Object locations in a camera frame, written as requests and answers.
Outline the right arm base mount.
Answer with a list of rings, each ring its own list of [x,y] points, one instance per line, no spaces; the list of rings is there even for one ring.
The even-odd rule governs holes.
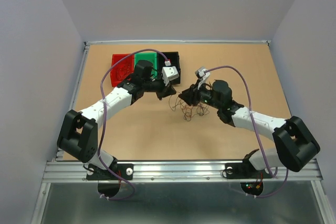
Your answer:
[[[229,162],[222,171],[222,176],[226,179],[257,179],[263,175],[263,171],[255,170],[249,162]]]

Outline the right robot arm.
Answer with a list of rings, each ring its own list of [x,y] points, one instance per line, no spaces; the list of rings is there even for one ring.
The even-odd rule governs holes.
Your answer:
[[[299,172],[320,152],[320,145],[301,118],[282,119],[251,111],[233,100],[226,81],[216,80],[212,86],[193,84],[182,91],[179,98],[190,106],[205,103],[217,109],[223,123],[253,131],[274,142],[275,148],[259,148],[245,156],[241,170],[248,177],[268,167]]]

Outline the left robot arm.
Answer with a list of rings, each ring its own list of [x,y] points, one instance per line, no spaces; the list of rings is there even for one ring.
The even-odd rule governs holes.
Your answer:
[[[101,100],[79,112],[66,113],[61,126],[57,146],[82,163],[99,168],[106,179],[117,172],[117,159],[101,149],[98,142],[99,129],[106,128],[106,122],[122,109],[131,106],[146,92],[154,92],[159,100],[176,93],[171,82],[179,77],[177,68],[169,61],[164,63],[161,76],[152,78],[151,62],[140,60],[134,72]]]

